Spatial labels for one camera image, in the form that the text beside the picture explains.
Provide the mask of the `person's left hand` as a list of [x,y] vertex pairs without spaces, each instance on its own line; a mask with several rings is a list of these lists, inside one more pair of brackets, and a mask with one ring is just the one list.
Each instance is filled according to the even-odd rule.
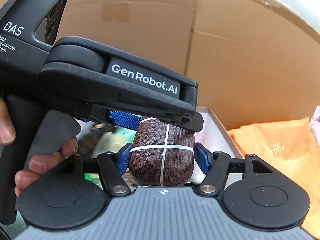
[[[16,131],[12,124],[8,108],[1,100],[1,145],[7,146],[14,142]],[[42,175],[61,163],[67,157],[74,155],[79,144],[76,137],[67,140],[61,150],[51,154],[38,154],[29,160],[29,170],[20,170],[15,175],[15,194],[19,196],[24,189],[38,180]]]

